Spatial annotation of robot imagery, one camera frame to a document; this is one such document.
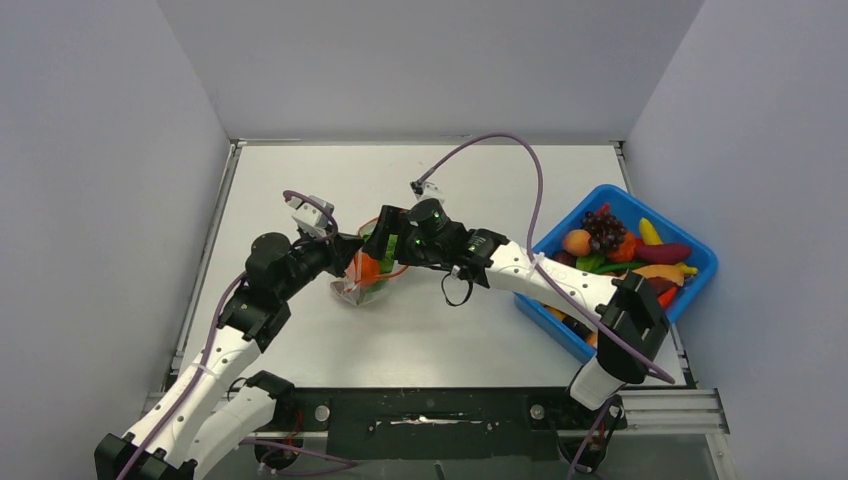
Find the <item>orange tangerine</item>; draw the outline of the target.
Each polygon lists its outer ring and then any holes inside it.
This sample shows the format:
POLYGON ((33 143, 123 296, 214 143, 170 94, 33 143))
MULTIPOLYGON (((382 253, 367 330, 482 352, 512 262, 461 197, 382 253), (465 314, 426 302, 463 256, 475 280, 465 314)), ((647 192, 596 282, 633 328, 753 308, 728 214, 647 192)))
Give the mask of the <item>orange tangerine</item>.
POLYGON ((381 267, 377 260, 369 255, 361 253, 354 261, 354 284, 360 288, 367 288, 380 280, 381 267))

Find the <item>clear zip bag orange zipper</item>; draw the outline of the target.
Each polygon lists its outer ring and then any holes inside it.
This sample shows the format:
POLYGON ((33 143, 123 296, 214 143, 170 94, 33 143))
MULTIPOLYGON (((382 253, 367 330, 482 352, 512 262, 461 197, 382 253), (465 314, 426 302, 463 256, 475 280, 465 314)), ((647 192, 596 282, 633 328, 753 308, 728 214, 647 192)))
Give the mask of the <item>clear zip bag orange zipper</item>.
POLYGON ((358 251, 342 278, 332 279, 330 292, 337 299, 355 307, 363 307, 387 297, 407 266, 395 260, 398 236, 391 234, 385 255, 375 260, 362 250, 358 251))

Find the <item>green lettuce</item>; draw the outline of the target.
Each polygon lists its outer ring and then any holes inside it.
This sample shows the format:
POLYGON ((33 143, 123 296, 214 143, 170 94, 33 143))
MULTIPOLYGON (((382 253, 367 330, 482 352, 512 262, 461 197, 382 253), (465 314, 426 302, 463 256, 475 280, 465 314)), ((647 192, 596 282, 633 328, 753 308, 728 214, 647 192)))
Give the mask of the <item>green lettuce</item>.
POLYGON ((397 239, 398 237, 396 235, 391 235, 389 237, 384 257, 381 260, 377 260, 381 267, 380 280, 370 287, 363 288, 366 293, 377 292, 378 290, 387 287, 391 281, 390 275, 395 269, 394 256, 397 239))

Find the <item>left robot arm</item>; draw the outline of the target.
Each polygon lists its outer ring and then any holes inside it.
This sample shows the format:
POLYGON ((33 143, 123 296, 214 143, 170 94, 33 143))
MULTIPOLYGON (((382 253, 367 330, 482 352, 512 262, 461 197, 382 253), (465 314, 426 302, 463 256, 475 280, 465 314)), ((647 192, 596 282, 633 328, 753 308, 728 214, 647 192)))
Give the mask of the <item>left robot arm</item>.
POLYGON ((289 300, 322 273, 343 276, 363 244, 349 234, 296 245, 281 233, 258 237, 218 302, 200 354, 139 421, 96 447, 97 478, 202 479, 268 424, 293 390, 268 372, 249 378, 232 405, 216 406, 290 318, 289 300))

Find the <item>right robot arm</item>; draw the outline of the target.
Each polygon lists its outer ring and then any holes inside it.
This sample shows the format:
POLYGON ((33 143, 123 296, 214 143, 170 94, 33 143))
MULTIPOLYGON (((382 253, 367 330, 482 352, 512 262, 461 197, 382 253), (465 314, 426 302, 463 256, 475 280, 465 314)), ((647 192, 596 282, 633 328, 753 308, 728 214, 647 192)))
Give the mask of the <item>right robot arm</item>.
POLYGON ((510 291, 563 311, 597 334, 593 357, 573 377, 562 400, 572 425, 590 425, 602 405, 647 378, 673 383, 655 361, 670 327, 650 282, 581 271, 535 253, 491 230, 468 229, 427 199, 410 209, 385 205, 363 250, 392 255, 402 266, 444 271, 461 281, 510 291))

